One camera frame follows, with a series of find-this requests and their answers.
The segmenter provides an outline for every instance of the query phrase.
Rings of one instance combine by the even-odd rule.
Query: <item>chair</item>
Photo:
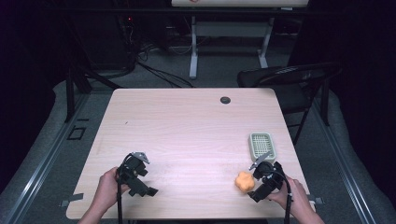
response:
[[[237,82],[240,88],[273,89],[283,115],[304,112],[300,123],[288,125],[288,128],[298,126],[293,139],[293,144],[296,145],[319,88],[326,84],[329,78],[340,73],[340,63],[268,67],[241,71],[237,76]],[[324,91],[328,92],[328,85],[324,86]],[[322,103],[327,104],[327,100],[322,98]]]

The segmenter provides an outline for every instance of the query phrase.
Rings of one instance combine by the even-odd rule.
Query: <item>orange object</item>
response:
[[[245,193],[253,190],[254,189],[253,175],[245,171],[240,172],[238,177],[235,179],[235,185]]]

